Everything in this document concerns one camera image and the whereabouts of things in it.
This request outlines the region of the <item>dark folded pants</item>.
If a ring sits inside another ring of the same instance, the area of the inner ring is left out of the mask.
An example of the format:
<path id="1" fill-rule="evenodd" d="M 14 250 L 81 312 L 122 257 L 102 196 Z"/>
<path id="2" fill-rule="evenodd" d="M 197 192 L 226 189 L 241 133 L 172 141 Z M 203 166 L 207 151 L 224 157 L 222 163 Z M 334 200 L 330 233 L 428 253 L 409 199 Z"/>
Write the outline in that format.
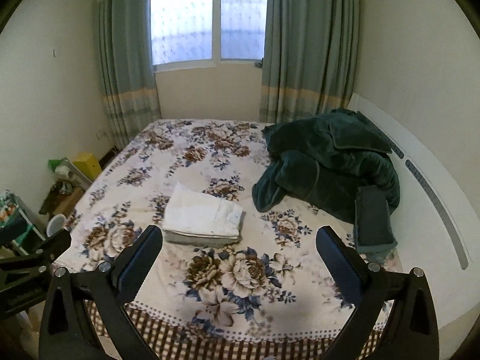
<path id="1" fill-rule="evenodd" d="M 356 194 L 353 236 L 359 254 L 380 254 L 397 246 L 389 205 L 375 186 L 361 187 Z"/>

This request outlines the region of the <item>white pants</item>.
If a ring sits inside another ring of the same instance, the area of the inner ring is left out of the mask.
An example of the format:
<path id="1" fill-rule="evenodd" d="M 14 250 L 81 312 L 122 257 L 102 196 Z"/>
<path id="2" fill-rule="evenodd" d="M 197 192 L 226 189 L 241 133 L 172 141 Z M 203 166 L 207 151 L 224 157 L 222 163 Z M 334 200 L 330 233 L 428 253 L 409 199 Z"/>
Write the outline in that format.
<path id="1" fill-rule="evenodd" d="M 243 208 L 235 202 L 205 193 L 197 193 L 177 182 L 164 209 L 163 220 L 195 216 L 214 217 L 217 214 L 227 215 L 240 211 L 243 212 Z"/>

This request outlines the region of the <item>floral bed sheet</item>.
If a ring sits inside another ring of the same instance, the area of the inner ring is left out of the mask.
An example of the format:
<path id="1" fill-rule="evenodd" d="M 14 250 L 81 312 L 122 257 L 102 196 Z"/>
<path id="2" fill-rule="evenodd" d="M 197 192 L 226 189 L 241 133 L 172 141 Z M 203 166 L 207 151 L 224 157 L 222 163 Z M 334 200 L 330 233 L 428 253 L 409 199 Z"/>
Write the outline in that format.
<path id="1" fill-rule="evenodd" d="M 162 250 L 126 311 L 161 359 L 318 359 L 354 305 L 317 253 L 317 230 L 352 245 L 368 186 L 399 205 L 390 155 L 357 115 L 160 119 L 76 204 L 57 263 L 89 272 L 157 225 Z"/>

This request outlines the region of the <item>green white shelf rack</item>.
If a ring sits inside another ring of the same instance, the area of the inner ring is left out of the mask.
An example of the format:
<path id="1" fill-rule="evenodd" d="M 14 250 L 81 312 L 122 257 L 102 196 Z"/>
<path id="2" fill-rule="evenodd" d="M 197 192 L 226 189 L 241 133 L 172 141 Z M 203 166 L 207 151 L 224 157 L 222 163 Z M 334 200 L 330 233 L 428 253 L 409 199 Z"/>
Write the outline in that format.
<path id="1" fill-rule="evenodd" d="M 26 256 L 45 239 L 16 194 L 7 189 L 1 191 L 1 246 Z"/>

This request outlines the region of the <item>white cup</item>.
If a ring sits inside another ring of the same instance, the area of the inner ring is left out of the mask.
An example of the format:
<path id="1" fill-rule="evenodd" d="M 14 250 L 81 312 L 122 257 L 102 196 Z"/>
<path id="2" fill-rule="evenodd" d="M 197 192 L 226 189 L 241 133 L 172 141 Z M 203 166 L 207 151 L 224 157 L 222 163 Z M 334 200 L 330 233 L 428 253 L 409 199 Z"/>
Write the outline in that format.
<path id="1" fill-rule="evenodd" d="M 48 222 L 46 226 L 46 235 L 52 237 L 58 231 L 61 231 L 64 228 L 66 222 L 66 217 L 64 214 L 54 215 Z"/>

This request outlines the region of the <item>teal curtain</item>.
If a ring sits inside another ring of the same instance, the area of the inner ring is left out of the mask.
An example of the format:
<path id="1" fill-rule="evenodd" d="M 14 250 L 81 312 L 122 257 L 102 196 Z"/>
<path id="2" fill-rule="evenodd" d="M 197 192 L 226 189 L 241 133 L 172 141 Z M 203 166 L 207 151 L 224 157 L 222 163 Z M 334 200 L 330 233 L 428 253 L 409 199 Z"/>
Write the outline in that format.
<path id="1" fill-rule="evenodd" d="M 151 45 L 151 0 L 95 0 L 94 44 L 106 117 L 124 148 L 161 118 Z"/>
<path id="2" fill-rule="evenodd" d="M 259 119 L 305 119 L 347 107 L 360 0 L 267 0 Z"/>

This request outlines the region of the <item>brown cardboard box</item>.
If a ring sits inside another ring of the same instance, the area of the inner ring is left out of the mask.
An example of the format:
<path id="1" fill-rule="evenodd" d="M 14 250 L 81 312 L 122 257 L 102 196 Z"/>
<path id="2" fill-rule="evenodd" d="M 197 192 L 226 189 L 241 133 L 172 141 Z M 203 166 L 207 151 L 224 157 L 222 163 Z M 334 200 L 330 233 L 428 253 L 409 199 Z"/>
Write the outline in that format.
<path id="1" fill-rule="evenodd" d="M 50 218 L 58 214 L 69 216 L 84 193 L 84 189 L 69 181 L 56 181 L 41 204 L 38 214 L 48 215 Z"/>

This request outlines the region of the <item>yellow box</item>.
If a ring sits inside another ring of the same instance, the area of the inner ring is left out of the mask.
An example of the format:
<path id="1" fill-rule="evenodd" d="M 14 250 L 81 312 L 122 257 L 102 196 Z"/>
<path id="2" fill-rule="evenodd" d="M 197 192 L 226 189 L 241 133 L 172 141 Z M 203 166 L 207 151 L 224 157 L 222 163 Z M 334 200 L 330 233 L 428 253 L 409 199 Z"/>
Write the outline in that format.
<path id="1" fill-rule="evenodd" d="M 97 158 L 92 153 L 79 153 L 72 163 L 89 180 L 95 180 L 102 172 Z"/>

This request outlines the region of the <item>white bed headboard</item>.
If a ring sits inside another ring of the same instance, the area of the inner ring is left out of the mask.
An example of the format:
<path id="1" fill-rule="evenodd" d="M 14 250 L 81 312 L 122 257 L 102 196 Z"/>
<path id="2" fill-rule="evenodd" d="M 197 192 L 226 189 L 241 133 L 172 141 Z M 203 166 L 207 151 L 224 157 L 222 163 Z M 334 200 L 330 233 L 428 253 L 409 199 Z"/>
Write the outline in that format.
<path id="1" fill-rule="evenodd" d="M 421 268 L 430 284 L 439 327 L 479 316 L 479 217 L 433 153 L 403 125 L 359 94 L 349 107 L 393 145 L 400 205 L 391 216 L 406 271 Z"/>

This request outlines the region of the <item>left teal curtain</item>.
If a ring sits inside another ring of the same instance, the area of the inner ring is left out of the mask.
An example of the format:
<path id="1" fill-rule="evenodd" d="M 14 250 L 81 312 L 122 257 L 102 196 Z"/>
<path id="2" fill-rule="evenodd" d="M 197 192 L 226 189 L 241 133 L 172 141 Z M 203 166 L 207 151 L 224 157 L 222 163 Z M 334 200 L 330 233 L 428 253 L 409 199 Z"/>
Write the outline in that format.
<path id="1" fill-rule="evenodd" d="M 151 0 L 95 0 L 94 44 L 106 117 L 124 148 L 161 118 L 151 45 Z"/>

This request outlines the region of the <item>grey folded garment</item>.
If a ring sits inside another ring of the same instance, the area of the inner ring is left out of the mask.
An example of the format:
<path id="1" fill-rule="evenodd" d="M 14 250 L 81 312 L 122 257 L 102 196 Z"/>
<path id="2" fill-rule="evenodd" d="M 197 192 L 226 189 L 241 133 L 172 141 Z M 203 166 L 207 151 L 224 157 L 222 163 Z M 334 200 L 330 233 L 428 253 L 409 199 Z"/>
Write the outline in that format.
<path id="1" fill-rule="evenodd" d="M 222 247 L 240 241 L 243 217 L 240 211 L 214 217 L 165 218 L 163 236 L 175 244 Z"/>

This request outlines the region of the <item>window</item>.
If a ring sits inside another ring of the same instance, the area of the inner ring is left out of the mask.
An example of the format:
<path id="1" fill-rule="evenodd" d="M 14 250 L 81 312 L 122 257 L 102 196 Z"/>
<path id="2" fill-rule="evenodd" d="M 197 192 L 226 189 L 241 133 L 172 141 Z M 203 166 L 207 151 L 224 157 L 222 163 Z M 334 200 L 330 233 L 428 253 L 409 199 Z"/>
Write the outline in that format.
<path id="1" fill-rule="evenodd" d="M 267 0 L 151 0 L 156 71 L 264 57 Z"/>

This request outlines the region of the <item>right teal curtain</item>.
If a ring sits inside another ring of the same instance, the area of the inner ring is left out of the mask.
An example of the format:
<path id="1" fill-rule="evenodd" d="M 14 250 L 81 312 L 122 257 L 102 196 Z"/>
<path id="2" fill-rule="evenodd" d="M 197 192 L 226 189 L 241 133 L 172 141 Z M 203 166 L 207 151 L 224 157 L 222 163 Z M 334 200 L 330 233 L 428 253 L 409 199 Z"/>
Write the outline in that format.
<path id="1" fill-rule="evenodd" d="M 360 0 L 267 0 L 259 119 L 305 119 L 347 107 Z"/>

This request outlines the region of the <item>dark green blanket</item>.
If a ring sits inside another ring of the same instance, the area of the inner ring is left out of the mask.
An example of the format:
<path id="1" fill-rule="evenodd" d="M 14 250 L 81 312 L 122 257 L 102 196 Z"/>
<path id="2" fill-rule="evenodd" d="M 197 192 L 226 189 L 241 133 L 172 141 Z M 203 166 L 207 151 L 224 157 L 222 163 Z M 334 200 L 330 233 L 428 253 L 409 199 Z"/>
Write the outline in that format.
<path id="1" fill-rule="evenodd" d="M 352 224 L 363 187 L 378 188 L 390 211 L 400 205 L 391 145 L 363 115 L 337 109 L 269 125 L 262 135 L 270 164 L 252 187 L 257 211 L 267 212 L 290 196 Z"/>

